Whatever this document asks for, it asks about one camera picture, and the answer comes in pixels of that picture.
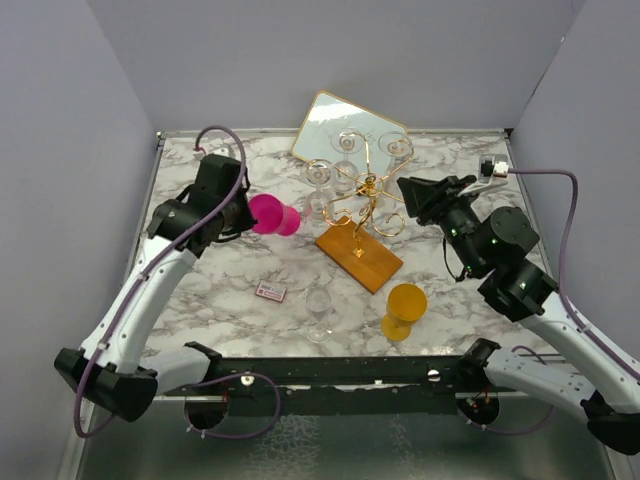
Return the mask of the pink plastic goblet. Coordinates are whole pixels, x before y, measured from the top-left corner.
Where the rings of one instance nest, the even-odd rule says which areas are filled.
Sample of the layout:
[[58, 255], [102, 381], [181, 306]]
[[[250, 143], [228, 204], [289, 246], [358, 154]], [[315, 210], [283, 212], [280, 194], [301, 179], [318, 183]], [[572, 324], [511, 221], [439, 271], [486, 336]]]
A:
[[301, 224], [298, 211], [270, 194], [259, 194], [249, 200], [250, 212], [256, 221], [252, 231], [261, 234], [291, 236]]

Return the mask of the clear round wine glass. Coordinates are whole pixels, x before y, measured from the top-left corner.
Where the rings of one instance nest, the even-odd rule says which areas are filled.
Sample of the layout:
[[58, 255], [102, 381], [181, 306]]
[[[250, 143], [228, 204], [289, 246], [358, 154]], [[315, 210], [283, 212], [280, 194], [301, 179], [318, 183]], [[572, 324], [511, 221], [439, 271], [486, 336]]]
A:
[[360, 172], [353, 163], [353, 158], [365, 146], [365, 139], [357, 130], [342, 130], [331, 136], [331, 146], [341, 156], [341, 159], [333, 164], [333, 188], [339, 197], [346, 197], [359, 186], [357, 178]]

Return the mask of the small clear stemmed glass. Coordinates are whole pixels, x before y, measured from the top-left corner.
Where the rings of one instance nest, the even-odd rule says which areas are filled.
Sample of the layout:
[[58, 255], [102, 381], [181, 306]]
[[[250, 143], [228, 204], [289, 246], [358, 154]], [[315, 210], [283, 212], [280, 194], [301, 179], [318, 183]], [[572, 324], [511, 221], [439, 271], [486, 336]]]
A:
[[311, 288], [306, 295], [305, 306], [309, 314], [307, 337], [315, 343], [327, 341], [332, 334], [332, 323], [329, 320], [332, 298], [329, 291], [323, 287]]

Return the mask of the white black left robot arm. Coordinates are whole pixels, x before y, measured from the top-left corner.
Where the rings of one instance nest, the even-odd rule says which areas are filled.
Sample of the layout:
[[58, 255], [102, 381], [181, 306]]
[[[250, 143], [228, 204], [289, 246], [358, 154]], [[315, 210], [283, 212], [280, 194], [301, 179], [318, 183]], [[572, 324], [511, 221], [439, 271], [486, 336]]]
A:
[[133, 422], [158, 394], [189, 385], [206, 395], [220, 385], [217, 353], [195, 342], [148, 363], [142, 353], [173, 291], [205, 249], [253, 228], [250, 187], [238, 160], [209, 154], [195, 181], [152, 215], [136, 265], [105, 317], [77, 349], [63, 348], [54, 367], [76, 392]]

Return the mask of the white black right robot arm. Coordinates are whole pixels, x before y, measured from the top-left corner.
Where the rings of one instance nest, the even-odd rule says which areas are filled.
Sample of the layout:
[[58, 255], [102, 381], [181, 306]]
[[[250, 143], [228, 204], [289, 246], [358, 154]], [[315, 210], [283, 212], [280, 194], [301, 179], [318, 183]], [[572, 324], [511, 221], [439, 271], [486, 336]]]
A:
[[505, 387], [575, 415], [607, 447], [639, 452], [639, 372], [625, 354], [561, 296], [559, 284], [527, 255], [538, 243], [525, 213], [499, 207], [479, 220], [464, 190], [475, 176], [443, 180], [401, 177], [397, 184], [408, 215], [436, 225], [468, 278], [497, 313], [545, 340], [577, 372], [574, 375], [520, 359], [480, 338], [462, 355], [455, 375], [468, 391]]

